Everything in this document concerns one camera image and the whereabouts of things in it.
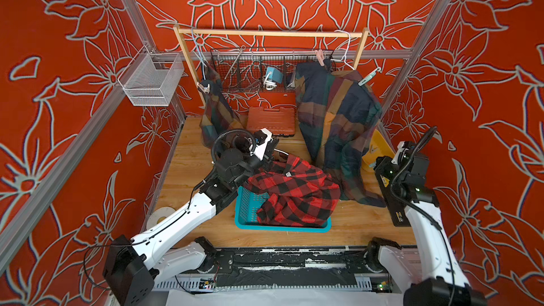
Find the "red black plaid shirt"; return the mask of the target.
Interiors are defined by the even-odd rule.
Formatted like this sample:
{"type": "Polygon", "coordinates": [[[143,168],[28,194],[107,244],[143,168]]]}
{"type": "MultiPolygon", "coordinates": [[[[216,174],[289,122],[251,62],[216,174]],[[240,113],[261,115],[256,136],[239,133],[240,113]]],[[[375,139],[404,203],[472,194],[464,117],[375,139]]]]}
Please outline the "red black plaid shirt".
{"type": "Polygon", "coordinates": [[[321,228],[341,197],[329,174],[291,154],[260,169],[244,188],[268,196],[255,212],[257,222],[266,226],[321,228]]]}

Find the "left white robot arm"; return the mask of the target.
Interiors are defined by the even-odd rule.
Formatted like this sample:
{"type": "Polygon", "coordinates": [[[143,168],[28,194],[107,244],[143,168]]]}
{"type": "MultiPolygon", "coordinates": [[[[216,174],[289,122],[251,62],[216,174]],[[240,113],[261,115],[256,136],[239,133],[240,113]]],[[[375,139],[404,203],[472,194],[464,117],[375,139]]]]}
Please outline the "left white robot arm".
{"type": "Polygon", "coordinates": [[[214,265],[216,249],[204,237],[180,249],[174,245],[228,207],[239,187],[272,163],[278,143],[266,128],[222,133],[212,144],[211,172],[185,205],[150,229],[130,239],[121,235],[108,245],[103,277],[120,305],[138,305],[156,283],[214,265]]]}

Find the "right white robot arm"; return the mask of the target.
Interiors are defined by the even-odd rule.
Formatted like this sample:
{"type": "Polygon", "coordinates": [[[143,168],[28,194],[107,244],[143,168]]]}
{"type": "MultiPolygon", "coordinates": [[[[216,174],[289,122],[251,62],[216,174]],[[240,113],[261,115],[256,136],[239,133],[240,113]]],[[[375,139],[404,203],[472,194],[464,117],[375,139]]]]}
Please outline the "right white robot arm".
{"type": "Polygon", "coordinates": [[[417,143],[401,142],[394,157],[378,157],[374,168],[382,196],[396,227],[410,227],[420,269],[392,240],[373,238],[367,246],[370,269],[386,271],[399,288],[404,305],[486,305],[456,260],[441,218],[438,197],[426,187],[429,158],[423,148],[436,134],[426,131],[417,143]]]}

